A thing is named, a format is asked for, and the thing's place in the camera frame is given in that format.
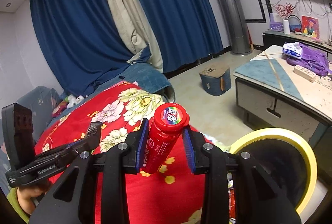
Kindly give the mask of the green sleeved forearm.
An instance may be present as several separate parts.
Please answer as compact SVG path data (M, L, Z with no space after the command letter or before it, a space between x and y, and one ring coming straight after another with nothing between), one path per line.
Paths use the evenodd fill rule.
M12 188L7 195L7 200L16 211L16 213L24 220L25 223L29 222L29 215L21 208L17 198L17 188Z

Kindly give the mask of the person's left hand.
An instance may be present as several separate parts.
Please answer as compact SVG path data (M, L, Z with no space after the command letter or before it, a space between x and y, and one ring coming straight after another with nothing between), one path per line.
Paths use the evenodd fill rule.
M41 181L35 185L21 186L17 189L17 200L21 209L28 215L31 215L36 208L32 198L39 197L42 194L46 194L52 183L50 180Z

